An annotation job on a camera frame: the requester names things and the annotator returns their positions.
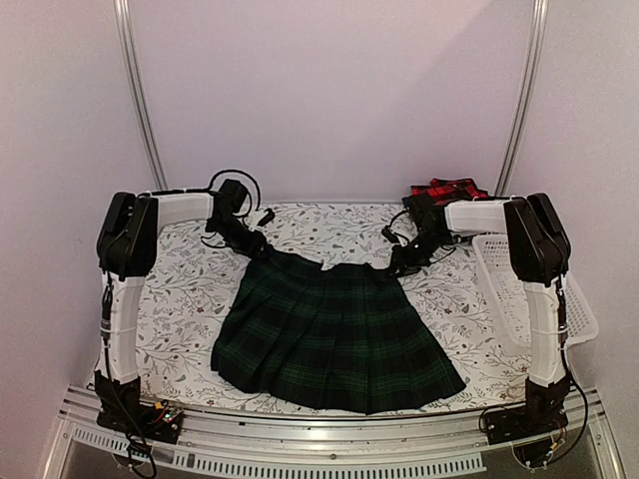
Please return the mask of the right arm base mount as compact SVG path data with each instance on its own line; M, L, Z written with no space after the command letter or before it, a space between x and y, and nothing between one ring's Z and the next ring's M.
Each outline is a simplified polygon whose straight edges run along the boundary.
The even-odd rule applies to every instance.
M486 435L490 445L546 434L545 439L515 446L513 452L515 459L527 468L548 466L560 443L559 439L552 439L550 433L557 431L562 437L563 429L568 425L564 399L570 383L567 376L548 386L526 379L524 403L517 407L485 409L478 420L479 430Z

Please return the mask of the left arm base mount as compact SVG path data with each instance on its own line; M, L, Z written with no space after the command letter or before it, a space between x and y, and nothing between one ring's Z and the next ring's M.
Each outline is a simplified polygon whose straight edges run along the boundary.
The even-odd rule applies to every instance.
M141 379L121 383L110 380L100 371L94 372L95 392L101 402L97 424L103 428L122 433L141 432L146 439L176 444L182 431L184 415L181 410L169 406L161 407L141 402Z

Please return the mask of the red black plaid shirt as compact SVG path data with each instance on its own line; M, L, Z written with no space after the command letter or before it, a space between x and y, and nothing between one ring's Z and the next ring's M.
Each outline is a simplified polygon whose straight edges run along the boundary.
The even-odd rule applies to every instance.
M413 196L430 197L436 204L457 200L491 199L488 191L480 189L471 178L459 180L432 179L427 185L410 186Z

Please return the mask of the dark green plaid garment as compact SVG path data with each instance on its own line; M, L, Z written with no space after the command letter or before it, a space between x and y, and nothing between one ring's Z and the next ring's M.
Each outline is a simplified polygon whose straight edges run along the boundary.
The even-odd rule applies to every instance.
M394 276L275 249L248 263L211 368L245 393L366 415L465 388Z

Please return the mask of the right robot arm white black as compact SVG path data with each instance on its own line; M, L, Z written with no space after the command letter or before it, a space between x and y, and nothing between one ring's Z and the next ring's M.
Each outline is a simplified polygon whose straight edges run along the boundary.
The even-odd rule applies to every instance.
M435 251L461 234L507 236L510 265L523 286L531 327L525 406L515 421L523 434L538 434L553 421L572 382L563 292L571 245L552 202L543 193L453 200L421 194L401 202L417 234L392 248L389 272L398 277L431 265Z

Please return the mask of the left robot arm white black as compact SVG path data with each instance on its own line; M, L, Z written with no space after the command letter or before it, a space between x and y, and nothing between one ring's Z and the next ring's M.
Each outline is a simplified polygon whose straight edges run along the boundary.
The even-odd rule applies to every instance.
M204 221L205 232L219 236L223 248L260 257L267 253L268 241L249 223L249 216L261 210L259 183L238 169L215 173L200 189L114 194L96 246L103 282L97 390L104 388L103 380L111 386L140 386L136 360L139 301L157 259L162 229Z

